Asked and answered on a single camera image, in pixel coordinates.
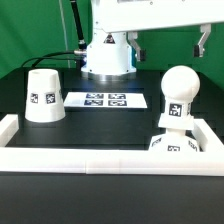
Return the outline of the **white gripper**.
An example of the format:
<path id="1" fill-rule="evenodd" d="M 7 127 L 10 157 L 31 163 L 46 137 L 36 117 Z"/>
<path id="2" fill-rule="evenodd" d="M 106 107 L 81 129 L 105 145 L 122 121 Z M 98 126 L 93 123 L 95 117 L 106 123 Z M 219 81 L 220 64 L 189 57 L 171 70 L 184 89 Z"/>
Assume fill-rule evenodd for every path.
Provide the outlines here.
<path id="1" fill-rule="evenodd" d="M 211 34 L 211 23 L 224 22 L 224 0 L 90 0 L 93 24 L 105 32 L 141 31 L 201 25 L 202 34 L 194 46 L 194 56 L 202 57 Z M 128 40 L 138 62 L 146 60 L 146 50 L 137 43 L 138 33 Z"/>

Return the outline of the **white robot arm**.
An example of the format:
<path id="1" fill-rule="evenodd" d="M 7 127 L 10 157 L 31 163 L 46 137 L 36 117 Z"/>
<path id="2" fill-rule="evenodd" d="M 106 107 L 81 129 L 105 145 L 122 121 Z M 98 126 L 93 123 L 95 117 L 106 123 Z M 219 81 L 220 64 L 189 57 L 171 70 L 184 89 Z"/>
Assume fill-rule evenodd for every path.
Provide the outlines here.
<path id="1" fill-rule="evenodd" d="M 202 37 L 194 47 L 201 57 L 211 25 L 224 22 L 224 0 L 90 0 L 92 41 L 87 46 L 85 77 L 119 80 L 136 73 L 135 60 L 144 59 L 136 42 L 143 30 L 198 25 Z"/>

